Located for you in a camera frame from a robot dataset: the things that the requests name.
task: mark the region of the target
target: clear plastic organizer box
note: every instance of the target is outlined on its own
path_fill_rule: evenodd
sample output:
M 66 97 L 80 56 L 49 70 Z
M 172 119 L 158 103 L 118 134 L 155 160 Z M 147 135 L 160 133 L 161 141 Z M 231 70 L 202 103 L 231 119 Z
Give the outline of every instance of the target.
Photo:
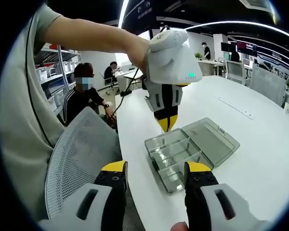
M 184 163 L 221 165 L 240 144 L 209 118 L 145 140 L 154 169 L 170 193 L 184 188 Z

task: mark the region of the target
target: grey t-shirt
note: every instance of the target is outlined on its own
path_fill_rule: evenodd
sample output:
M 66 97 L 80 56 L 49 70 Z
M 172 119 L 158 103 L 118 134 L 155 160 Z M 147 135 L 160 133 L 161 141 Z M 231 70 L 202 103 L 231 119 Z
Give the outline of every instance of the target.
M 28 77 L 32 101 L 43 129 L 54 146 L 64 126 L 54 115 L 38 81 L 33 55 L 41 38 L 60 14 L 42 5 L 35 13 L 28 43 Z M 5 166 L 19 197 L 35 220 L 46 218 L 44 185 L 52 147 L 34 116 L 25 73 L 26 39 L 30 21 L 17 38 L 0 79 L 0 146 Z

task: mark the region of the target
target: ceiling light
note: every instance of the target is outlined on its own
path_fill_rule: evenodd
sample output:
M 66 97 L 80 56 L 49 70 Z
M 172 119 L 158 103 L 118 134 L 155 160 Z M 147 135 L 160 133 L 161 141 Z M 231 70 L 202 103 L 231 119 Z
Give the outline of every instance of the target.
M 275 58 L 275 59 L 277 59 L 276 57 L 274 57 L 274 56 L 271 56 L 271 55 L 269 55 L 269 54 L 266 54 L 266 53 L 263 53 L 263 52 L 260 52 L 260 51 L 258 51 L 258 53 L 260 53 L 260 54 L 264 54 L 264 55 L 267 55 L 267 56 L 270 56 L 270 57 L 272 57 L 272 58 Z M 286 63 L 286 62 L 284 62 L 284 61 L 282 61 L 282 60 L 280 60 L 280 59 L 277 59 L 277 60 L 279 60 L 280 62 L 283 62 L 284 64 L 286 64 L 286 65 L 288 65 L 289 66 L 289 64 L 288 63 Z
M 199 25 L 196 25 L 196 26 L 190 26 L 188 28 L 185 28 L 185 30 L 189 30 L 189 29 L 193 29 L 193 28 L 201 27 L 201 26 L 209 26 L 209 25 L 215 25 L 215 24 L 226 24 L 226 23 L 237 23 L 237 24 L 248 24 L 248 25 L 262 26 L 262 27 L 266 27 L 268 29 L 275 30 L 277 32 L 280 32 L 280 33 L 282 33 L 284 35 L 289 36 L 289 33 L 285 32 L 285 31 L 283 31 L 281 29 L 278 29 L 276 27 L 268 26 L 268 25 L 261 24 L 261 23 L 246 22 L 246 21 L 220 21 L 220 22 L 213 22 L 213 23 L 204 23 L 204 24 L 199 24 Z
M 269 51 L 272 51 L 272 52 L 274 52 L 274 53 L 276 53 L 276 54 L 279 54 L 279 55 L 281 55 L 281 56 L 289 59 L 287 56 L 285 56 L 285 55 L 283 55 L 283 54 L 281 54 L 281 53 L 278 53 L 278 52 L 276 52 L 276 51 L 274 51 L 274 50 L 271 50 L 271 49 L 269 49 L 269 48 L 262 47 L 262 46 L 258 46 L 257 44 L 254 44 L 254 43 L 251 43 L 251 42 L 242 41 L 242 40 L 237 40 L 237 41 L 238 41 L 238 42 L 249 43 L 249 44 L 252 44 L 252 45 L 256 45 L 257 47 L 261 47 L 261 48 L 267 49 L 267 50 L 269 50 Z
M 121 9 L 120 18 L 119 18 L 119 25 L 118 25 L 119 28 L 122 28 L 124 15 L 126 12 L 127 5 L 129 4 L 129 1 L 130 0 L 124 0 L 124 2 L 122 4 L 122 9 Z

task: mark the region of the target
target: finger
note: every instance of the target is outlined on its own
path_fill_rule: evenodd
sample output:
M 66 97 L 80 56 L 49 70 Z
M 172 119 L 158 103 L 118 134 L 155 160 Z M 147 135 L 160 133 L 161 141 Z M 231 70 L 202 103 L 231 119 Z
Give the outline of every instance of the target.
M 185 222 L 178 222 L 172 226 L 170 231 L 188 231 L 188 226 Z

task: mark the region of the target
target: hand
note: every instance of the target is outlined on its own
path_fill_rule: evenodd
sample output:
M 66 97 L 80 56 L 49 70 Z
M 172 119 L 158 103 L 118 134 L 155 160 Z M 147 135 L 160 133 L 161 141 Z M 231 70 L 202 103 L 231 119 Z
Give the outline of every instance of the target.
M 178 222 L 172 226 L 170 231 L 188 231 L 188 227 L 185 222 Z
M 149 41 L 136 37 L 132 40 L 132 43 L 127 50 L 127 55 L 131 63 L 138 67 L 143 73 L 145 73 L 148 49 Z
M 111 109 L 111 107 L 107 107 L 107 108 L 105 108 L 105 113 L 106 113 L 106 116 L 109 118 L 109 119 L 111 119 L 111 121 L 116 121 L 116 115 L 113 115 L 112 116 L 112 114 L 113 114 L 113 111 L 112 111 L 112 109 Z

